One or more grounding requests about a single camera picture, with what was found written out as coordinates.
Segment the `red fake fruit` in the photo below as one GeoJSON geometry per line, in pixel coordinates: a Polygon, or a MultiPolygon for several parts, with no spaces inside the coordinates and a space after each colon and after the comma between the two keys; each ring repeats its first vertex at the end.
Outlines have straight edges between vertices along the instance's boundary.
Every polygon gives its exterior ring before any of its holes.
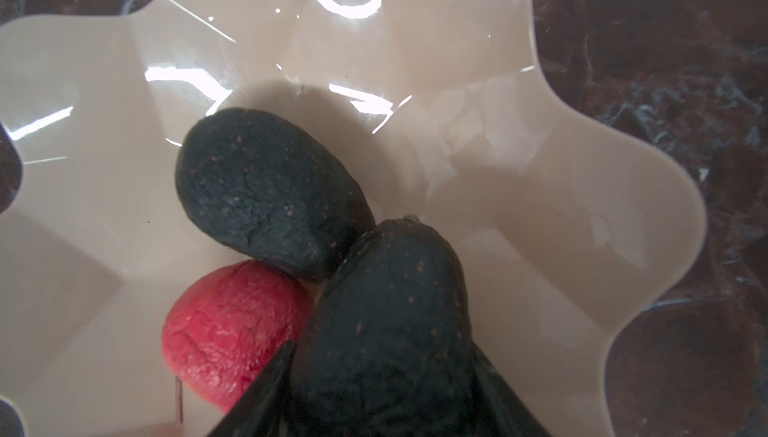
{"type": "Polygon", "coordinates": [[[227,413],[277,350],[299,337],[314,306],[302,284],[259,261],[222,267],[173,304],[162,355],[174,375],[227,413]]]}

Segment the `dark avocado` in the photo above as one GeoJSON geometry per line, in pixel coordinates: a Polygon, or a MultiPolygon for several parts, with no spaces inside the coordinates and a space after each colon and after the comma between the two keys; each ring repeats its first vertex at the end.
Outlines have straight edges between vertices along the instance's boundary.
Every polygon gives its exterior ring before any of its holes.
{"type": "Polygon", "coordinates": [[[233,107],[195,123],[178,152],[177,197],[216,242],[312,282],[375,225],[358,182],[288,120],[233,107]]]}
{"type": "Polygon", "coordinates": [[[466,436],[472,328],[460,260],[432,227],[386,220],[325,287],[290,371],[292,436],[466,436]]]}

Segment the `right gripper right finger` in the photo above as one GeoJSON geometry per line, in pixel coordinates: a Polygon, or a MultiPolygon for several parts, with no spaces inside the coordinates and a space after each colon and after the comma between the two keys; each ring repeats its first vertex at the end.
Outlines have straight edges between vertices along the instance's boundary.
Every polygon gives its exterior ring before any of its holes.
{"type": "Polygon", "coordinates": [[[489,358],[472,344],[475,436],[550,437],[489,358]]]}

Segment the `pink scalloped fruit bowl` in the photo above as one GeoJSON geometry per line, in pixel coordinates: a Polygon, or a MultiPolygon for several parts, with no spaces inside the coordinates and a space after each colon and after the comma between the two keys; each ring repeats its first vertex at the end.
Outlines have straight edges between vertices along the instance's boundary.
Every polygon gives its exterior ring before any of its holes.
{"type": "Polygon", "coordinates": [[[288,169],[325,228],[411,216],[458,254],[476,343],[553,436],[610,436],[609,350],[679,281],[706,234],[667,154],[565,104],[537,56],[533,0],[152,0],[124,16],[37,15],[1,29],[1,124],[21,163],[1,214],[1,406],[24,436],[203,436],[216,407],[160,350],[172,303],[244,259],[191,221],[185,138],[229,107],[277,114],[300,145],[241,165],[202,148],[205,196],[288,169]],[[351,193],[332,191],[333,178],[351,193]]]}

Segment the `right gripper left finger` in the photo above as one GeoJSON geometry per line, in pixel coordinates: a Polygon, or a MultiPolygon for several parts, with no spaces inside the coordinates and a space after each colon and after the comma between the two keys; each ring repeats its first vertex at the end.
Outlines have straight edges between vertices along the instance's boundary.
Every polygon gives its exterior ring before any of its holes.
{"type": "Polygon", "coordinates": [[[208,437],[278,436],[289,399],[295,350],[295,341],[284,343],[208,437]]]}

